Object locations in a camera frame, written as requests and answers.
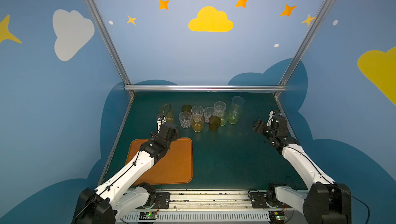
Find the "table surface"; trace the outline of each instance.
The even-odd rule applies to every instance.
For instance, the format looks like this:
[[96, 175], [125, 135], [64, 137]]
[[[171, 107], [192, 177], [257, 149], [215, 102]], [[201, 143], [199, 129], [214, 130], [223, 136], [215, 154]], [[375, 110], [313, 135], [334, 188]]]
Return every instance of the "table surface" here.
[[[223, 101], [228, 107], [234, 96], [245, 99], [244, 112], [238, 123], [227, 123], [217, 131], [209, 130], [205, 123], [201, 132], [191, 127], [180, 127], [181, 137], [192, 140], [192, 180], [187, 184], [156, 185], [157, 189], [257, 189], [266, 190], [269, 183], [285, 183], [290, 176], [298, 190], [306, 186], [291, 166], [268, 140], [253, 131], [257, 119], [268, 120], [271, 110], [278, 109], [271, 93], [229, 92], [137, 92], [114, 151], [105, 180], [111, 178], [125, 165], [130, 144], [135, 139], [150, 138], [156, 131], [156, 115], [163, 104], [171, 104], [175, 124], [180, 125], [179, 114], [185, 104], [203, 108]], [[290, 187], [293, 181], [288, 179]]]

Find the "plastic cup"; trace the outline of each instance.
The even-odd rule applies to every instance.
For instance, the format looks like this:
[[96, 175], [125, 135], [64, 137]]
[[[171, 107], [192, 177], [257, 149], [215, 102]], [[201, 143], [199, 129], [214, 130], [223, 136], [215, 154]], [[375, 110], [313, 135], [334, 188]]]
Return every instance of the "plastic cup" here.
[[180, 125], [183, 128], [188, 128], [191, 126], [191, 113], [190, 112], [182, 112], [179, 114]]
[[209, 129], [211, 131], [216, 131], [217, 128], [220, 126], [221, 120], [218, 116], [211, 116], [209, 118]]
[[220, 126], [224, 126], [227, 123], [227, 121], [228, 121], [228, 113], [227, 112], [223, 112], [223, 114], [220, 115], [219, 118], [221, 120]]
[[192, 130], [194, 130], [195, 132], [201, 132], [204, 128], [204, 123], [205, 119], [201, 115], [197, 114], [192, 116], [191, 126]]
[[194, 106], [193, 108], [191, 108], [191, 115], [200, 115], [202, 117], [204, 115], [204, 109], [202, 108], [202, 106]]
[[219, 115], [222, 115], [222, 114], [224, 113], [225, 108], [226, 108], [227, 106], [225, 105], [224, 102], [217, 101], [217, 102], [213, 105], [213, 107], [214, 107], [215, 110], [216, 110], [216, 116], [219, 116]]
[[213, 107], [206, 107], [204, 109], [205, 122], [209, 123], [209, 118], [216, 115], [216, 110]]
[[231, 106], [229, 110], [228, 122], [231, 124], [236, 124], [243, 112], [243, 106], [245, 104], [244, 98], [240, 96], [235, 96], [232, 98]]

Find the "painted cloud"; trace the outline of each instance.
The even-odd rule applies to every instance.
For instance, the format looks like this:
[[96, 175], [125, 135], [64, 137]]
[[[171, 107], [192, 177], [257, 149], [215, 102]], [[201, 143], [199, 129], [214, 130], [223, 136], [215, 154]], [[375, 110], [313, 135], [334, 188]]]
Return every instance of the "painted cloud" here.
[[76, 10], [56, 10], [52, 17], [53, 30], [58, 37], [55, 41], [55, 53], [62, 61], [70, 60], [95, 33], [90, 19], [85, 19]]

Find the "dark blue cloud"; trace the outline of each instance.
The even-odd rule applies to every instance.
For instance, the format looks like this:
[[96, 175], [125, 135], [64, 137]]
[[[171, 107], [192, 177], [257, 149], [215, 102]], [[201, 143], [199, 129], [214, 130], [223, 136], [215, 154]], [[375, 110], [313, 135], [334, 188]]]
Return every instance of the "dark blue cloud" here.
[[288, 68], [291, 58], [272, 65], [264, 73], [240, 73], [228, 85], [277, 85]]
[[136, 83], [135, 85], [177, 85], [177, 84], [170, 81], [164, 81], [161, 79], [150, 79], [148, 81], [141, 81], [139, 83]]

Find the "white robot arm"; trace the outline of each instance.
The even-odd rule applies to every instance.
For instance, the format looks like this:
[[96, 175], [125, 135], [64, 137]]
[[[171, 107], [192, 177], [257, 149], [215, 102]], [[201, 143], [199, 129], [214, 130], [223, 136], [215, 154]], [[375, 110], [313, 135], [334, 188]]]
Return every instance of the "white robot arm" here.
[[284, 116], [271, 111], [268, 122], [257, 120], [253, 130], [270, 140], [270, 145], [290, 162], [309, 190], [301, 193], [285, 185], [270, 184], [266, 192], [267, 204], [286, 203], [303, 213], [309, 224], [351, 223], [349, 188], [325, 174], [304, 152], [300, 143], [288, 136]]
[[166, 155], [171, 142], [178, 138], [179, 128], [173, 123], [162, 122], [159, 130], [119, 172], [94, 191], [87, 188], [80, 194], [72, 224], [113, 224], [132, 209], [153, 207], [156, 189], [148, 183], [141, 183], [128, 194], [125, 192]]

